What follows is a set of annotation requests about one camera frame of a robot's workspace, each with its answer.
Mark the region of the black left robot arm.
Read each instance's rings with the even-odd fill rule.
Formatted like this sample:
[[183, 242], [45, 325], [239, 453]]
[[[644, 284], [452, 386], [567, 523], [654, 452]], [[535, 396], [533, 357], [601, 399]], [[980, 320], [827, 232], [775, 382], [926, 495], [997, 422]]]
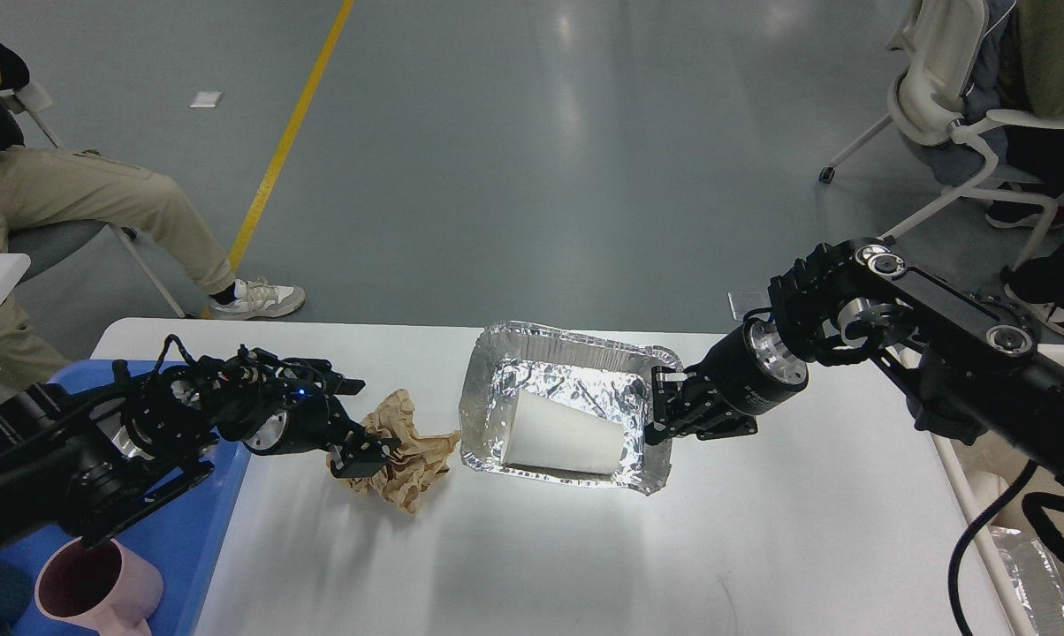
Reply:
[[36, 383], [0, 404], [0, 550], [47, 525], [95, 549], [214, 472], [217, 443], [257, 456], [323, 451], [334, 478], [371, 478], [399, 455], [394, 435], [354, 421], [339, 399], [365, 382], [329, 361], [242, 346], [193, 358], [176, 335], [133, 375], [112, 363], [105, 385], [71, 394]]

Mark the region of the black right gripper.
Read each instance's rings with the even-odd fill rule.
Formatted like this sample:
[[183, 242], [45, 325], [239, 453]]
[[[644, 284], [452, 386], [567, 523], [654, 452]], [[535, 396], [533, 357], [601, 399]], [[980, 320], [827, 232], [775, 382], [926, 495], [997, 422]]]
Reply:
[[650, 370], [652, 419], [644, 440], [753, 435], [757, 416], [800, 394], [808, 382], [807, 362], [787, 349], [774, 322], [745, 321], [685, 372]]

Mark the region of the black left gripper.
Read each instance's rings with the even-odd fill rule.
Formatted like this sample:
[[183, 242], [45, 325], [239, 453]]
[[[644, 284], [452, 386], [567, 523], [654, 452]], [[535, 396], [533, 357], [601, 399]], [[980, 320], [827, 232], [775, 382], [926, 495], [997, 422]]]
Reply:
[[350, 420], [333, 395], [355, 396], [365, 390], [362, 379], [342, 375], [330, 359], [303, 358], [311, 382], [323, 390], [298, 390], [298, 401], [277, 408], [242, 443], [257, 456], [329, 450], [329, 472], [335, 479], [373, 478], [390, 463], [402, 440], [371, 434]]

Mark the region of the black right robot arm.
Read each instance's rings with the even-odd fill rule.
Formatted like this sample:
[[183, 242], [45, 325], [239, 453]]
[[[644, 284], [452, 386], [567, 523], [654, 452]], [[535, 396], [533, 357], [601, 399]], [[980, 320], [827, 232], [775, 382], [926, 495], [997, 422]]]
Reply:
[[[808, 363], [875, 363], [907, 398], [917, 430], [961, 443], [996, 432], [1028, 462], [961, 533], [947, 566], [957, 627], [969, 635], [959, 571], [990, 519], [1044, 468], [1064, 486], [1064, 367], [1040, 353], [1033, 314], [997, 295], [961, 292], [895, 253], [891, 238], [820, 242], [767, 286], [769, 301], [743, 315], [684, 379], [650, 371], [646, 443], [753, 435], [757, 416], [807, 388]], [[1064, 564], [1050, 519], [1064, 496], [1023, 496], [1023, 514]]]

